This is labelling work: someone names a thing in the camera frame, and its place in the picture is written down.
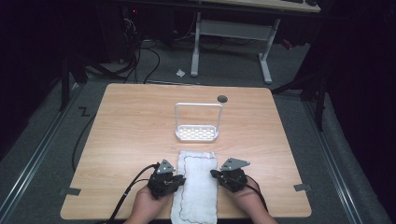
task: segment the hand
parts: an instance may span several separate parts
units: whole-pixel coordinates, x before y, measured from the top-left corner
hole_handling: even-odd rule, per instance
[[[254,189],[259,190],[259,186],[249,176],[247,177],[247,184]],[[225,190],[225,193],[230,196],[240,209],[245,211],[251,218],[254,224],[277,223],[265,210],[259,195],[248,187],[244,187],[235,193]]]
[[[132,213],[124,224],[148,224],[158,216],[172,196],[173,194],[168,194],[155,200],[151,195],[149,187],[143,187],[136,193]]]

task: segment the wooden table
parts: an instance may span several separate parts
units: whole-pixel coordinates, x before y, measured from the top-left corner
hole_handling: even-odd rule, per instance
[[[180,143],[175,135],[176,103],[218,103],[225,95],[219,137],[213,143]],[[274,217],[308,217],[311,208],[271,92],[265,88],[110,84],[61,211],[65,219],[107,219],[122,193],[146,166],[167,159],[177,168],[182,149],[213,151],[218,166],[228,158],[250,161],[244,167],[262,189]],[[141,177],[149,178],[153,169]],[[117,218],[127,218],[132,188]],[[169,218],[169,203],[158,218]],[[245,217],[219,187],[218,218]]]

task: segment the white towel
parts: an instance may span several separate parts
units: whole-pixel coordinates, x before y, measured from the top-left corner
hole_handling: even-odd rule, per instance
[[[186,182],[175,193],[171,220],[173,224],[217,223],[218,183],[210,170],[217,169],[213,152],[180,151],[177,174]]]

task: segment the gray carpet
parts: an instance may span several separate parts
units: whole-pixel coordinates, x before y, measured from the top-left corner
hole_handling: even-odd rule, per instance
[[[189,76],[191,42],[180,42],[172,48],[159,43],[152,50],[159,53],[160,66],[149,78],[149,82],[165,81],[273,89],[293,80],[294,74],[309,49],[309,46],[303,46],[287,50],[282,46],[274,45],[268,58],[274,82],[268,86],[263,84],[262,72],[256,56],[262,43],[249,42],[239,46],[234,42],[240,40],[229,41],[232,43],[222,43],[220,46],[219,43],[203,44],[198,77]],[[153,42],[145,43],[145,46],[153,46]],[[153,52],[147,49],[141,50],[140,63],[137,66],[139,83],[157,62],[158,58]],[[120,68],[120,65],[113,63],[106,64],[106,67],[116,70]],[[185,71],[186,76],[177,77],[178,69]],[[133,76],[129,79],[128,83],[134,80]],[[64,196],[59,195],[58,191],[61,187],[68,187],[73,178],[72,154],[78,137],[96,113],[106,85],[111,82],[116,82],[116,80],[91,76],[85,86],[78,88],[81,92],[64,115],[63,122],[53,136],[44,160],[9,217],[8,223],[93,223],[93,220],[62,220],[60,211]],[[46,130],[58,115],[60,88],[60,85],[57,85],[49,94],[46,101],[31,117],[29,126],[19,141],[1,161],[1,202],[7,198]],[[298,91],[288,91],[285,94],[275,95],[274,98],[302,180],[312,187],[307,192],[312,215],[307,218],[277,218],[276,220],[279,223],[350,223],[326,166],[316,129],[297,93]],[[362,223],[390,223],[359,164],[350,152],[328,98],[326,104],[327,109],[323,117],[324,134],[356,202]],[[85,114],[89,114],[88,117],[81,116],[82,107],[86,107]],[[77,145],[76,162],[78,162],[88,133],[89,129]]]

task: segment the black tape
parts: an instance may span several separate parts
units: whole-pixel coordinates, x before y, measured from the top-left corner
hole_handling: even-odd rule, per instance
[[[311,186],[310,185],[306,185],[306,184],[300,184],[300,185],[294,185],[294,189],[296,191],[301,191],[301,190],[305,190],[305,192],[311,190]]]
[[[70,194],[70,195],[76,195],[78,196],[79,193],[81,192],[81,189],[73,189],[73,188],[61,188],[59,190],[59,195],[66,195],[66,194]]]

